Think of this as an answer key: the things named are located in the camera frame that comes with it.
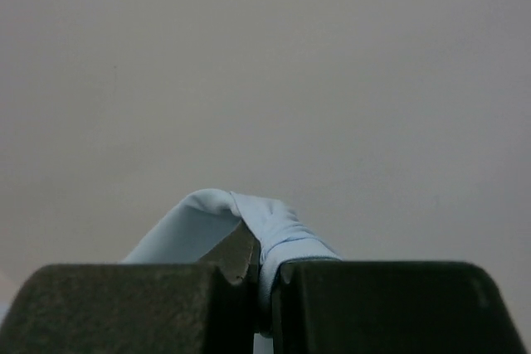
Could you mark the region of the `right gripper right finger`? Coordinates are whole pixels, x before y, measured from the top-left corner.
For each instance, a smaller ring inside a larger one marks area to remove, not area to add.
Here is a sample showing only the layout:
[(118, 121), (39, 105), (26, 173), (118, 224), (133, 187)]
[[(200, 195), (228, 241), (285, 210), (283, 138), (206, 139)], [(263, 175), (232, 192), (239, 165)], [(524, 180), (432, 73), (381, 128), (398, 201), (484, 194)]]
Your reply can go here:
[(289, 262), (271, 315), (277, 353), (525, 352), (496, 283), (466, 262)]

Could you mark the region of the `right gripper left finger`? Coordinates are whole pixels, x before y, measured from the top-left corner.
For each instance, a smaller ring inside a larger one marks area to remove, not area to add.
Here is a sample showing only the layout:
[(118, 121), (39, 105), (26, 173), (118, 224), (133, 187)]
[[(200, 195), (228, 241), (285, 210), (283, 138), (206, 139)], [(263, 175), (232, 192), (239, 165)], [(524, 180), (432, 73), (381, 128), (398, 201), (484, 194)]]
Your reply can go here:
[(245, 224), (191, 264), (52, 264), (21, 287), (4, 353), (249, 353), (260, 245)]

